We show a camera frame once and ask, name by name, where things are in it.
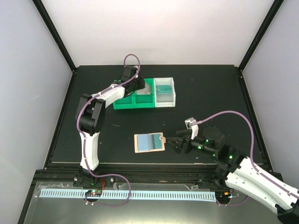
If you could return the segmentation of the white VIP card page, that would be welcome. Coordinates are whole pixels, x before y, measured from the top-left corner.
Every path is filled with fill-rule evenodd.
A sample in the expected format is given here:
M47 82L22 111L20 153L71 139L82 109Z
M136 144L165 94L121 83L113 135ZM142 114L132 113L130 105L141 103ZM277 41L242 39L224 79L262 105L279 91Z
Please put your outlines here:
M151 95L152 94L151 85L146 84L143 89L137 90L136 94L137 95Z

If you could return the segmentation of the beige leather card holder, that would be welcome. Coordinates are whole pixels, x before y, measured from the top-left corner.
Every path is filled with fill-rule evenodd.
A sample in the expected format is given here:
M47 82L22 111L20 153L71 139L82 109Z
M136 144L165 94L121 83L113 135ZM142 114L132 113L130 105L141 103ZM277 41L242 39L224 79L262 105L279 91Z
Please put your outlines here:
M159 152L165 150L166 138L163 133L135 134L135 153Z

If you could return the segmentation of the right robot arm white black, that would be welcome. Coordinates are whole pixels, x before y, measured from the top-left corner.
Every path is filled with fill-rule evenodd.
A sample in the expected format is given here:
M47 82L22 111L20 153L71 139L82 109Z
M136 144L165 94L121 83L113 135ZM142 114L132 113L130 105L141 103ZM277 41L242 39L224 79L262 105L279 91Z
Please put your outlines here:
M214 126L196 136L192 129L178 131L176 137L166 138L176 153L197 151L217 164L212 184L238 190L260 202L283 224L299 222L299 191L282 182L251 161L237 148L226 144L225 136Z

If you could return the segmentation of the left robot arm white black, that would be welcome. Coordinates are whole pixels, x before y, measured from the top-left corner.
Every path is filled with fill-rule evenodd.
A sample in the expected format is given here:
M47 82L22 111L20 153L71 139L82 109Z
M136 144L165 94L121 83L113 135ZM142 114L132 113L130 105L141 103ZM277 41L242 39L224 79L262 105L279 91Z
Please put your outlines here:
M100 174L95 172L99 165L98 139L103 128L106 108L115 101L125 98L145 88L143 77L138 75L139 66L125 66L123 75L106 89L92 94L84 94L76 112L76 128L81 138L81 162L78 178L82 183L96 186Z

